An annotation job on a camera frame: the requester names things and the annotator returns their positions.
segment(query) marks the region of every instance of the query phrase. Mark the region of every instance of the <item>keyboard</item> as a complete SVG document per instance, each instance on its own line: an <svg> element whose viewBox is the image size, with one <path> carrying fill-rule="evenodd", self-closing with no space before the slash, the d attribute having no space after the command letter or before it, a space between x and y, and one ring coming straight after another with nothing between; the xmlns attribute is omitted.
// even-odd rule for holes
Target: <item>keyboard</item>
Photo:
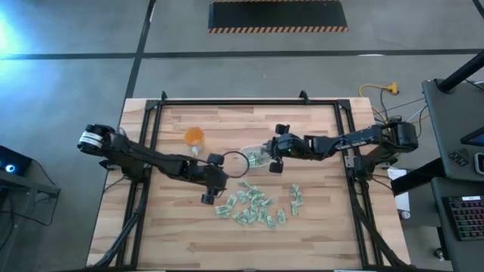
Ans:
<svg viewBox="0 0 484 272"><path fill-rule="evenodd" d="M484 196L444 197L443 202L458 240L484 240Z"/></svg>

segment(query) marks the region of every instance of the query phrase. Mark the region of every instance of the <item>robotic arm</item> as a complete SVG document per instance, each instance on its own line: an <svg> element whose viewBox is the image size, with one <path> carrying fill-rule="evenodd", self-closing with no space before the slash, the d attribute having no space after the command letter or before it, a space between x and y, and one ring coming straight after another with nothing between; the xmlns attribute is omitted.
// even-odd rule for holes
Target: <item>robotic arm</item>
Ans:
<svg viewBox="0 0 484 272"><path fill-rule="evenodd" d="M107 158L133 180L149 178L148 169L152 165L169 178L203 185L206 187L201 199L204 204L213 205L214 198L225 190L227 183L228 176L221 167L222 155L210 154L207 161L203 161L190 156L162 154L130 141L106 125L88 125L77 147L83 153Z"/></svg>
<svg viewBox="0 0 484 272"><path fill-rule="evenodd" d="M352 161L355 177L367 180L376 165L382 162L392 165L396 162L395 154L408 153L418 148L415 127L408 122L391 121L386 125L372 125L335 138L304 135L301 139L289 133L289 128L289 125L276 125L275 132L280 136L273 137L265 144L265 151L275 160L270 165L270 172L282 173L283 157L321 161L337 151L377 144L378 147L368 155L355 156Z"/></svg>

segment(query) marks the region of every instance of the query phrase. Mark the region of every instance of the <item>concrete floor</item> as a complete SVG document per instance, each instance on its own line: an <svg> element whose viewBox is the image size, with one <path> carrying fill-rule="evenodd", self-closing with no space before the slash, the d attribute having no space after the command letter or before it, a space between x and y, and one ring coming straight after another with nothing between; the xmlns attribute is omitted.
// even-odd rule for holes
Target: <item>concrete floor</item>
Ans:
<svg viewBox="0 0 484 272"><path fill-rule="evenodd" d="M484 21L471 0L342 0L348 33L206 33L208 0L157 0L146 52L270 50L421 50L483 48ZM0 54L134 53L148 0L0 2ZM352 97L363 84L398 82L387 107L423 97L423 80L444 78L472 55L146 59L134 97ZM54 223L26 223L8 271L53 271L85 264L106 172L76 143L85 125L117 126L133 59L0 60L0 144L41 162L62 188ZM479 72L474 79L484 78ZM365 95L380 108L379 91ZM404 118L418 102L391 112ZM420 147L396 166L439 156L430 121ZM431 199L420 189L412 198ZM48 217L50 203L38 207ZM435 228L404 225L413 264L450 269L432 256Z"/></svg>

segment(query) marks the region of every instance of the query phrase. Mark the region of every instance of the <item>black floor mat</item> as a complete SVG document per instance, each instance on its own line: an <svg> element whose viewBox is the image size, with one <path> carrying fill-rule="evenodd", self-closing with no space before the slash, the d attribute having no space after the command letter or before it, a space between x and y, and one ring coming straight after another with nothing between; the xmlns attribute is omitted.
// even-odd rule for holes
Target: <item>black floor mat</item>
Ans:
<svg viewBox="0 0 484 272"><path fill-rule="evenodd" d="M210 4L210 33L347 32L337 0L219 0Z"/></svg>

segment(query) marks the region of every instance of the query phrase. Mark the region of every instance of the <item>wooden table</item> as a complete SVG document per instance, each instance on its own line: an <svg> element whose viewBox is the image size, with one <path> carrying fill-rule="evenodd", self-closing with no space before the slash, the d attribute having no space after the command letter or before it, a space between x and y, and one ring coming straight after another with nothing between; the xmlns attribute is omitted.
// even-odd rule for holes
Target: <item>wooden table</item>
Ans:
<svg viewBox="0 0 484 272"><path fill-rule="evenodd" d="M356 129L374 124L370 101L350 98ZM137 141L146 99L128 99L121 127L132 141ZM275 136L278 123L290 124L297 135L337 136L332 107L326 106L164 106L157 138L162 153L190 150L183 143L185 130L192 126L205 132L205 150L224 153L241 147L265 143ZM371 147L361 149L363 153ZM226 159L227 170L240 165L235 158ZM121 174L112 172L107 184ZM223 205L241 187L238 181L256 185L275 203L269 213L283 208L287 223L276 231L255 223L243 227L233 219L218 219L213 206L200 203L205 187L170 180L154 171L138 269L334 269L358 268L360 260L355 228L349 204L343 160L336 154L323 162L284 159L284 173L251 172L239 179L229 179L227 191L216 200ZM389 185L384 178L380 179ZM289 188L298 183L304 205L299 216L290 215ZM94 264L111 246L122 226L129 182L111 187L103 196L88 264ZM370 182L370 195L377 229L397 255L409 263L409 257L392 192ZM238 203L236 211L245 207ZM372 259L368 233L367 249Z"/></svg>

